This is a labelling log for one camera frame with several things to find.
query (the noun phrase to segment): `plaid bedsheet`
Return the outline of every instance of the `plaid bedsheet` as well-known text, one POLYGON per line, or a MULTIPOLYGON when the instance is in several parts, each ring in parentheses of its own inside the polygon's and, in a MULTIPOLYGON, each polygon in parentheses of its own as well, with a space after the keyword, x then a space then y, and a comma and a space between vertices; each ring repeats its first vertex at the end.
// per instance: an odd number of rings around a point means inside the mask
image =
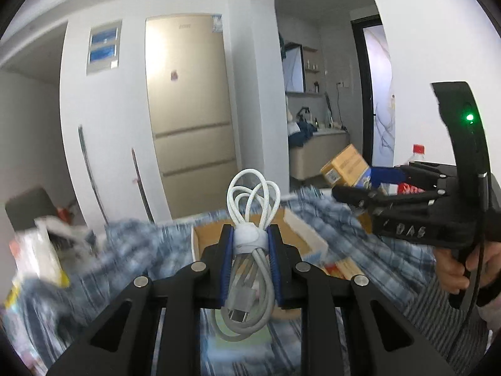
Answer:
MULTIPOLYGON (((350 257, 400 309, 429 283, 434 258, 429 247, 367 235, 349 207, 303 188, 296 199, 282 202, 312 226, 329 244, 327 262, 350 257)), ((16 305, 3 316, 7 335, 16 347, 25 332, 46 367, 64 352, 85 327, 135 277, 153 280, 173 275, 192 262, 193 225, 227 218, 226 211, 156 226, 126 221, 107 227, 107 247, 85 275, 69 273, 71 285, 61 289, 38 280, 26 281, 16 305)), ((272 320, 263 349, 235 347, 211 354, 215 335, 202 311, 201 368, 203 375, 289 375, 299 373, 300 320, 272 320)))

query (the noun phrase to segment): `metal screw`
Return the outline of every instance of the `metal screw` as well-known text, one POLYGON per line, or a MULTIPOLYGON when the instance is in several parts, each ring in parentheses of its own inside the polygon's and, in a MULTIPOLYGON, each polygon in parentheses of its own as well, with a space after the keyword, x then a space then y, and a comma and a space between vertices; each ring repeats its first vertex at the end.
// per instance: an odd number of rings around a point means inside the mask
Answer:
POLYGON ((365 287, 367 284, 369 284, 369 279, 367 277, 363 276, 362 274, 355 276, 353 281, 355 282, 355 284, 357 286, 360 286, 360 287, 365 287))
POLYGON ((301 273, 306 273, 310 271, 311 266, 307 262, 299 262, 296 264, 296 270, 301 273))
POLYGON ((194 262, 191 265, 191 270, 199 272, 199 271, 204 271, 206 267, 207 266, 205 265, 204 262, 194 262))
POLYGON ((148 277, 139 276, 134 279, 134 285, 138 288, 144 287, 148 284, 148 277))

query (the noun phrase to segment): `charging cable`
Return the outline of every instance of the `charging cable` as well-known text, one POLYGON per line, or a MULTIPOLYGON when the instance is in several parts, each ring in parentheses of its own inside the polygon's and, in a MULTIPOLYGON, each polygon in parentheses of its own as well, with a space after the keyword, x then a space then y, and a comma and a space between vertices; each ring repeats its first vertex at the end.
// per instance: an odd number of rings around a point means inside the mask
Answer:
POLYGON ((226 335, 216 322, 216 312, 211 312, 211 322, 216 334, 229 342, 237 342, 251 336, 263 328, 271 318, 275 306, 275 290, 271 280, 270 264, 266 258, 268 251, 267 227, 280 206, 280 189, 272 181, 255 169, 245 169, 232 179, 226 194, 226 205, 231 220, 235 224, 233 238, 234 261, 231 266, 230 290, 221 316, 225 325, 237 335, 226 335), (246 174, 254 174, 260 183, 254 189, 238 186, 236 182, 246 174), (275 202, 270 205, 270 190, 275 191, 275 202), (263 196, 257 193, 262 189, 263 196), (239 203, 247 198, 245 215, 242 216, 239 203), (259 226, 249 222, 252 202, 257 200, 262 208, 259 226))

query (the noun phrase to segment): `wall shelf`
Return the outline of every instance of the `wall shelf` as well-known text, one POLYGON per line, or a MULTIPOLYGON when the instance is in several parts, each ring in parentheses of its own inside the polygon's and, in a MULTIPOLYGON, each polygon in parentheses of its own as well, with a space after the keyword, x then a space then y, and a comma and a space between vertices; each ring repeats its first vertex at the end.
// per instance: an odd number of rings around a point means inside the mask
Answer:
POLYGON ((287 91, 285 94, 294 97, 322 97, 324 95, 323 93, 315 93, 314 91, 287 91))

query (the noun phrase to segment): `red bottle cap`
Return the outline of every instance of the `red bottle cap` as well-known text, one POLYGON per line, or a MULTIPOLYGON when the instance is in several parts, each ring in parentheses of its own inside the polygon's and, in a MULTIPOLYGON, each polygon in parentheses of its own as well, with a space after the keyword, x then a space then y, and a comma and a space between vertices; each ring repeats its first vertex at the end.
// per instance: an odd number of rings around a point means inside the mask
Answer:
POLYGON ((424 145, 414 144, 414 147, 412 147, 412 152, 415 154, 424 154, 424 145))

